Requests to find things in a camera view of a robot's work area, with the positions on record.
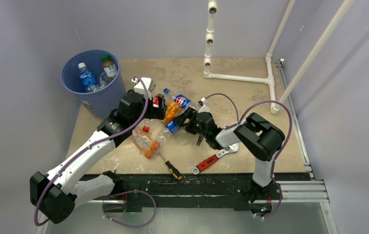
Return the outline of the orange juice bottle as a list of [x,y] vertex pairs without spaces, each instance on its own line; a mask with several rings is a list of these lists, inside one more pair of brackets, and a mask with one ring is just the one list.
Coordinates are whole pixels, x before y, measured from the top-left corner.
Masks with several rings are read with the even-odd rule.
[[168,122],[182,110],[181,106],[172,100],[168,105],[165,112],[165,118],[161,121],[162,124],[166,125]]

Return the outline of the green cap clear bottle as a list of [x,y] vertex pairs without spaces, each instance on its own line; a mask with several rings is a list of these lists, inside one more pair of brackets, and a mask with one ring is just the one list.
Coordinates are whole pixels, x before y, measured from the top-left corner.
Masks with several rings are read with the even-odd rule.
[[103,73],[99,77],[99,83],[101,88],[108,85],[117,75],[117,67],[109,54],[105,54],[100,57]]

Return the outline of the blue label bottle back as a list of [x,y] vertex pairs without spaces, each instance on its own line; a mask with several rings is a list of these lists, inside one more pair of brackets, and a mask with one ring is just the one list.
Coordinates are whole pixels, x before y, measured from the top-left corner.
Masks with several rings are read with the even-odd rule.
[[78,64],[79,79],[86,93],[96,92],[100,89],[100,85],[97,82],[93,72],[88,69],[84,62]]

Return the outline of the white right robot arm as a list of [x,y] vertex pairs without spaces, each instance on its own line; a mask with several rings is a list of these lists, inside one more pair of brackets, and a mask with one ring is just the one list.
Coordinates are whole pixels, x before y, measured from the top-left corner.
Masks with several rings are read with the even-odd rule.
[[270,193],[274,163],[273,160],[286,146],[288,135],[257,113],[249,114],[245,120],[233,127],[220,128],[210,112],[198,112],[193,108],[173,118],[175,129],[184,128],[186,132],[199,135],[199,140],[215,150],[223,150],[234,144],[242,143],[255,157],[255,169],[252,176],[251,192],[257,198]]

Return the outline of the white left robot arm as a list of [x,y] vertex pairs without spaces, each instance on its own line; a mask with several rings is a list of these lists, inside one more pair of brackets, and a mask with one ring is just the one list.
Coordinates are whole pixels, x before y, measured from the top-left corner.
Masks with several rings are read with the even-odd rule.
[[97,197],[118,199],[123,193],[122,179],[109,171],[81,181],[101,158],[132,135],[142,119],[163,119],[167,109],[162,94],[147,97],[129,90],[90,138],[61,164],[47,173],[34,173],[29,180],[30,202],[35,206],[34,223],[42,226],[38,214],[54,224],[64,221],[79,205]]

